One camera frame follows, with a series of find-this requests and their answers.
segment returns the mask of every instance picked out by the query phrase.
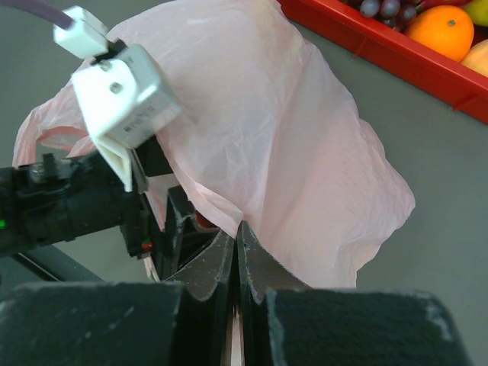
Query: pink plastic bag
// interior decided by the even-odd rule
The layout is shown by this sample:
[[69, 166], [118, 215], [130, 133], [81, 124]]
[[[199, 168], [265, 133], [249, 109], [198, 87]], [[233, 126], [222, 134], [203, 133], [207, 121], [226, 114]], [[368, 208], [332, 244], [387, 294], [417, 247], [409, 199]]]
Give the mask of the pink plastic bag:
[[[178, 0], [117, 25], [112, 39], [142, 44], [182, 113], [158, 134], [195, 207], [230, 235], [248, 220], [262, 245], [315, 287], [354, 287], [415, 206], [371, 127], [273, 0]], [[39, 141], [93, 149], [68, 84], [22, 125], [14, 164]], [[164, 221], [165, 190], [151, 181]]]

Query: gray surface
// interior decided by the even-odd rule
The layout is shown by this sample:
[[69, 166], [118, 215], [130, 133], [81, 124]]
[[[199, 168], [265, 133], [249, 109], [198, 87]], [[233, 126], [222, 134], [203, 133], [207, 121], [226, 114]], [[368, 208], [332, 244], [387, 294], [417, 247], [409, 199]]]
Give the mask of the gray surface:
[[[66, 8], [75, 2], [51, 3]], [[109, 26], [158, 3], [79, 2]], [[48, 24], [31, 16], [1, 9], [0, 28], [0, 144], [5, 151], [0, 164], [5, 166], [11, 163], [22, 120], [59, 90], [79, 62], [50, 41]], [[359, 287], [411, 287], [437, 294], [454, 314], [476, 364], [488, 364], [488, 127], [449, 112], [440, 101], [303, 33], [355, 96], [361, 116], [373, 125], [417, 199], [408, 223], [360, 271]], [[105, 279], [145, 280], [140, 262], [125, 256], [116, 230], [59, 247]]]

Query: red crate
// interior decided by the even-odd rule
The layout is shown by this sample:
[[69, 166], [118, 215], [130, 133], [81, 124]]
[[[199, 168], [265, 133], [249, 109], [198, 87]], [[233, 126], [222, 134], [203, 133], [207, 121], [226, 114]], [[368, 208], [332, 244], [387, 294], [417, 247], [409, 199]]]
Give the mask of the red crate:
[[[488, 124], [488, 78], [339, 0], [278, 0], [292, 21]], [[477, 28], [475, 43], [488, 38]]]

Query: green fruit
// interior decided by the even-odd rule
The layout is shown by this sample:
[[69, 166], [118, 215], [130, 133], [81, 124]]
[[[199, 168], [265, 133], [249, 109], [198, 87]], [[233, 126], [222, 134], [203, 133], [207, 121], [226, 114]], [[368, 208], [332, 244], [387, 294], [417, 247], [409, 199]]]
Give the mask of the green fruit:
[[473, 0], [463, 9], [476, 25], [488, 27], [488, 0]]

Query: cable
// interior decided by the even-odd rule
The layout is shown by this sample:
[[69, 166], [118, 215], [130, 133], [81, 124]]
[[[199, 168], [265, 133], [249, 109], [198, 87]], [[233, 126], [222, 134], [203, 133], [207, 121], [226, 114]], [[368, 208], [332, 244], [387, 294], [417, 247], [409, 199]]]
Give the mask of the cable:
[[40, 0], [0, 0], [0, 6], [25, 11], [45, 19], [62, 29], [69, 29], [75, 22], [70, 16]]

